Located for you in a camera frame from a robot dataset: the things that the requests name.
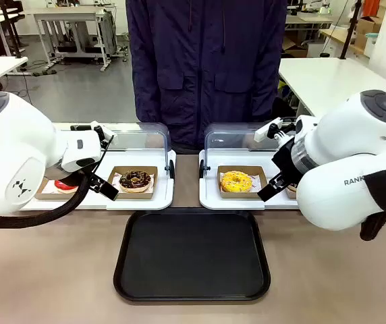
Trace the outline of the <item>clear display case lid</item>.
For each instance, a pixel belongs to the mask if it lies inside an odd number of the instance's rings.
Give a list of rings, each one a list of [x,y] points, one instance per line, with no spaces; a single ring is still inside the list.
[[[199,176],[212,174],[221,165],[262,165],[277,152],[277,141],[254,140],[261,123],[211,124],[205,130],[199,157]]]
[[[106,137],[113,137],[97,171],[107,178],[115,166],[155,166],[158,172],[175,177],[176,154],[171,150],[169,130],[160,123],[115,123],[71,125],[71,130],[90,130],[100,126]]]

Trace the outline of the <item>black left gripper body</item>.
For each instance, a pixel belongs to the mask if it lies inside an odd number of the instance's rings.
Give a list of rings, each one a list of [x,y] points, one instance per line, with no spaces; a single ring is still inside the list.
[[[79,169],[76,172],[78,180],[81,181],[82,178],[91,176],[94,173],[94,169],[95,167],[84,167],[82,169]]]

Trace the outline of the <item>red glazed donut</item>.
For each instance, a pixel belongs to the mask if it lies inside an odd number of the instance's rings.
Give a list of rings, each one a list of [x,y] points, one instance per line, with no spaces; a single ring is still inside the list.
[[[60,180],[55,180],[54,181],[54,186],[57,189],[57,191],[62,193],[62,194],[75,193],[76,190],[78,189],[77,186],[67,185],[67,184],[63,183],[62,181],[60,181]]]

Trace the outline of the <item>brown cardboard box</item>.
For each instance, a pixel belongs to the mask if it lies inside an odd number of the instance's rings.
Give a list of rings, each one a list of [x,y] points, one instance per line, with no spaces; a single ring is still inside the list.
[[[382,19],[372,16],[362,17],[358,20],[356,25],[356,38],[354,46],[364,49],[367,42],[367,34],[379,33]]]

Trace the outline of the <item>yellow sprinkled donut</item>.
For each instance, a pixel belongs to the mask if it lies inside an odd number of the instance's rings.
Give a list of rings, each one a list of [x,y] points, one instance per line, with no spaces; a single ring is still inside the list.
[[[221,176],[221,188],[224,192],[249,192],[252,178],[241,171],[228,171]]]

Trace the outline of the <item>white display case base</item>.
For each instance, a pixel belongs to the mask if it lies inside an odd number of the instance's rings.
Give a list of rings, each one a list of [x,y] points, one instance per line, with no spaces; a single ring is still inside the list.
[[[217,179],[219,166],[260,166],[270,180],[279,172],[271,161],[273,151],[249,151],[247,149],[212,148],[199,153],[199,161],[210,169],[199,179],[199,200],[202,206],[212,210],[297,210],[298,204],[282,191],[267,202],[256,198],[223,198]]]
[[[174,179],[165,170],[166,163],[176,162],[175,151],[164,153],[163,149],[144,149],[130,151],[109,151],[96,174],[108,180],[115,166],[155,166],[157,167],[157,188],[150,199],[109,200],[92,190],[78,206],[79,210],[161,210],[168,207],[173,200]]]

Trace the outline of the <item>chocolate sprinkled donut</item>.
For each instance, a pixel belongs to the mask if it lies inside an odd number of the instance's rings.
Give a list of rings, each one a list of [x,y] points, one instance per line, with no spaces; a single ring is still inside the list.
[[[119,184],[123,192],[142,193],[151,185],[151,176],[145,171],[129,171],[121,174]]]

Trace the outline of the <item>white metal frame desk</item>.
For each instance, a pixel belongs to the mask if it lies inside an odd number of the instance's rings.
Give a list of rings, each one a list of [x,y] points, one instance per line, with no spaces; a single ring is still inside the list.
[[[27,9],[33,18],[47,60],[46,70],[65,58],[103,60],[104,72],[117,55],[115,18],[99,6]]]

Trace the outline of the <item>large white lab table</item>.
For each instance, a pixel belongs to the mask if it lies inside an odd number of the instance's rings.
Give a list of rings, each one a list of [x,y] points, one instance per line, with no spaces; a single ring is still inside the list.
[[[353,59],[284,58],[279,75],[305,110],[316,117],[324,116],[357,92],[386,92],[386,79]]]

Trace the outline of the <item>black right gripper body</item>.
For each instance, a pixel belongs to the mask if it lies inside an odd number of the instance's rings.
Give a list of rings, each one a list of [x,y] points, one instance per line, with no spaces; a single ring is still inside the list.
[[[279,168],[283,176],[301,176],[302,173],[297,169],[292,161],[292,148],[294,139],[288,140],[278,151],[273,155],[272,162]]]

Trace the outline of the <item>person in navy coat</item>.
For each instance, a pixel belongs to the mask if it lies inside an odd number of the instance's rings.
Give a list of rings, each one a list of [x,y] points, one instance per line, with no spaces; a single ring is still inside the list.
[[[273,116],[284,0],[126,0],[136,116],[194,154],[213,123]]]

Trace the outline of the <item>black stand pole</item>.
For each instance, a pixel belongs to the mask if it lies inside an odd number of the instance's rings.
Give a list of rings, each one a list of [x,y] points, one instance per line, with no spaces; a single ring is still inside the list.
[[[0,8],[3,12],[5,21],[7,22],[7,29],[11,37],[11,43],[13,45],[15,56],[17,58],[21,58],[20,40],[15,23],[20,18],[24,17],[22,15],[24,10],[22,2],[20,0],[0,0]]]
[[[345,42],[343,44],[343,48],[341,50],[339,59],[345,59],[346,58],[346,53],[348,51],[349,45],[350,45],[350,40],[353,34],[353,31],[355,29],[356,22],[358,21],[358,14],[360,12],[360,8],[362,6],[362,0],[356,0],[354,4],[354,10],[352,17],[350,18],[350,26],[348,28],[347,36],[345,39]]]

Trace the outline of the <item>black serving tray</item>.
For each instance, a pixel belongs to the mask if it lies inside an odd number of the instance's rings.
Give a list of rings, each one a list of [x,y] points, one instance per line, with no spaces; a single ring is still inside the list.
[[[176,207],[130,216],[113,285],[130,302],[250,302],[271,274],[252,213]]]

